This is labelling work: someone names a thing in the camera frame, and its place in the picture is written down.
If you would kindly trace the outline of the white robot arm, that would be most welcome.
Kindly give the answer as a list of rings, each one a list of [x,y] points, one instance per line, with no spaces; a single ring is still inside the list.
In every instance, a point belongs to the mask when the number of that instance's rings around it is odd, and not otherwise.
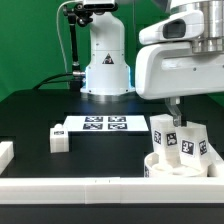
[[[187,95],[224,91],[224,0],[152,0],[170,16],[139,32],[143,48],[135,62],[135,90],[147,100],[164,99],[176,126]],[[111,11],[118,0],[83,0],[91,12],[91,62],[86,90],[119,95],[126,90],[124,29]]]

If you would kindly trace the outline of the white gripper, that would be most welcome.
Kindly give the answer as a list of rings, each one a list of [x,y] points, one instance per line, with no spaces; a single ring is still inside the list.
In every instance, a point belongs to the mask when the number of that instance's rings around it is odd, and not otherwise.
[[[182,125],[180,96],[224,91],[224,53],[194,54],[189,42],[143,47],[136,58],[135,88],[143,99],[165,99],[175,127]]]

